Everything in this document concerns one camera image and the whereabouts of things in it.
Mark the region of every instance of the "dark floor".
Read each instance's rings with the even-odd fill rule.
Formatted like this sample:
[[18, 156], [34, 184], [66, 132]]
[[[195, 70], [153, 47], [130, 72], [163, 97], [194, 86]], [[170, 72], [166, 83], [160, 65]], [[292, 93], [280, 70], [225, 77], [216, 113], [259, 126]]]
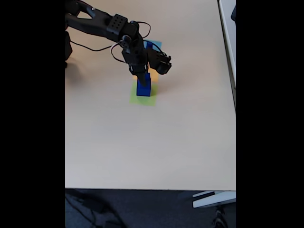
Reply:
[[[194, 209], [191, 198], [181, 191], [162, 190], [80, 190], [94, 194], [110, 203], [128, 228], [212, 228], [215, 207]], [[92, 219], [89, 209], [67, 196], [86, 216]], [[236, 228], [236, 204], [224, 205], [228, 228]], [[96, 224], [115, 218], [111, 214], [96, 214]], [[66, 228], [91, 228], [66, 201]]]

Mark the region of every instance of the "white table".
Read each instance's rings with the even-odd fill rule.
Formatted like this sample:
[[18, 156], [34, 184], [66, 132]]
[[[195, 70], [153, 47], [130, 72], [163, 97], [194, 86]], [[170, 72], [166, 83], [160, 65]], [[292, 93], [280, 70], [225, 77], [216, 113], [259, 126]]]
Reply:
[[[155, 106], [130, 104], [133, 77], [109, 50], [72, 44], [66, 69], [65, 187], [236, 190], [236, 113], [216, 0], [87, 0], [146, 21], [172, 68]], [[141, 34], [147, 29], [141, 26]], [[112, 44], [68, 28], [91, 48]], [[123, 58], [118, 47], [117, 57]]]

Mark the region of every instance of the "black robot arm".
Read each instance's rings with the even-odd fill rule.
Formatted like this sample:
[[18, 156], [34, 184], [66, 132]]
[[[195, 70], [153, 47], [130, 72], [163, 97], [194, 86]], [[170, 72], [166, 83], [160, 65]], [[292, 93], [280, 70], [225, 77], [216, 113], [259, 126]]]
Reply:
[[[127, 18], [118, 14], [111, 16], [80, 0], [66, 0], [65, 8], [66, 28], [70, 26], [118, 43], [123, 48], [122, 54], [130, 72], [138, 77], [142, 85], [145, 85], [144, 75], [148, 71], [148, 63], [162, 75], [171, 68], [170, 56], [152, 48], [144, 48], [139, 24], [136, 21], [128, 22]], [[88, 14], [91, 19], [77, 18], [79, 12]], [[69, 42], [69, 35], [66, 32], [66, 46], [70, 46]], [[70, 53], [66, 54], [66, 60], [72, 52], [69, 47], [66, 47], [66, 52], [69, 52], [69, 49]]]

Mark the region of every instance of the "white object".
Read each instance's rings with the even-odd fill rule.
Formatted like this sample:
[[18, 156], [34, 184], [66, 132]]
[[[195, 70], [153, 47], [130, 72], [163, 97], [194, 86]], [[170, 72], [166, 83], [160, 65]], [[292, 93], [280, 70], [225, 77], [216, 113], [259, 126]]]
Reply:
[[236, 191], [223, 191], [215, 192], [215, 195], [208, 196], [193, 202], [193, 208], [200, 208], [205, 206], [210, 206], [217, 203], [224, 203], [226, 201], [236, 201], [237, 192]]
[[[214, 0], [88, 0], [146, 21], [172, 68], [155, 106], [130, 104], [133, 76], [109, 51], [72, 44], [66, 69], [65, 187], [236, 190], [236, 113]], [[146, 34], [148, 26], [141, 25]], [[68, 28], [98, 49], [111, 41]], [[123, 59], [119, 47], [113, 50]]]
[[222, 16], [223, 28], [226, 35], [226, 44], [229, 52], [234, 84], [237, 87], [237, 27], [231, 19], [236, 6], [236, 0], [219, 0], [219, 9]]

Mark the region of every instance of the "green paper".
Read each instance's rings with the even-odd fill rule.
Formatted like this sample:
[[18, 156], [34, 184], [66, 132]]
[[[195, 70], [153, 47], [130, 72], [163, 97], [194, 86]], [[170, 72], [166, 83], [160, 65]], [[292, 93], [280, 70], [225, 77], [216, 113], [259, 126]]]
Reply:
[[130, 103], [145, 105], [145, 106], [155, 106], [157, 84], [154, 84], [154, 83], [151, 84], [151, 96], [137, 96], [136, 87], [137, 87], [137, 81], [134, 81], [132, 84]]

